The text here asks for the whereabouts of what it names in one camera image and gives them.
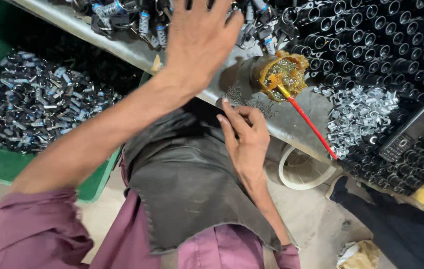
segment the pink shirt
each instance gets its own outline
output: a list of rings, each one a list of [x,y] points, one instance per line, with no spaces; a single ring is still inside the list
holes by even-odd
[[[93,242],[77,219],[74,189],[11,193],[0,203],[0,269],[160,269],[149,254],[147,218],[129,192],[91,264],[81,263]],[[300,269],[293,245],[274,252],[281,269]],[[194,235],[178,249],[179,269],[261,269],[262,246],[240,225],[221,225]]]

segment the brush handle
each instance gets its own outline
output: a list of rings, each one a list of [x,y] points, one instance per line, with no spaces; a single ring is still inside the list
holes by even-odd
[[[336,154],[330,149],[328,143],[325,141],[325,138],[323,138],[320,134],[320,132],[316,129],[315,125],[311,122],[310,119],[308,119],[308,116],[303,112],[303,109],[301,109],[300,105],[295,101],[293,96],[288,97],[288,101],[292,104],[292,106],[297,110],[297,112],[302,116],[304,121],[310,126],[310,128],[313,130],[313,132],[316,134],[318,139],[321,141],[323,146],[328,150],[330,155],[336,160],[338,157]]]

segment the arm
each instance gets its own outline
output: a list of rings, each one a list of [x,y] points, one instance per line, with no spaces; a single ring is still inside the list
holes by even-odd
[[[165,68],[44,150],[17,176],[12,191],[40,193],[80,185],[134,133],[200,93],[232,50],[243,24],[240,12],[224,21],[230,0],[217,1],[211,11],[206,2],[197,0],[185,10],[184,0],[175,0]]]
[[[283,246],[290,244],[283,223],[267,189],[263,173],[265,153],[270,142],[263,114],[257,108],[240,106],[233,109],[227,99],[222,107],[228,117],[217,115],[225,136],[225,147],[233,166],[251,199],[275,230]]]

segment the shoe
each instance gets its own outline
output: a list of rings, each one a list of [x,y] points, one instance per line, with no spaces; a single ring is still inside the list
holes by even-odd
[[[330,188],[325,193],[325,197],[331,201],[336,202],[336,194],[337,193],[347,193],[346,182],[348,181],[347,176],[338,176],[331,183]]]

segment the shirt sleeve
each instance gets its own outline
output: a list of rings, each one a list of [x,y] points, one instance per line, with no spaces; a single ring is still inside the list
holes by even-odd
[[[282,246],[281,251],[273,253],[280,269],[301,269],[299,252],[293,244]]]
[[[73,188],[10,193],[0,202],[0,269],[86,269],[92,248]]]

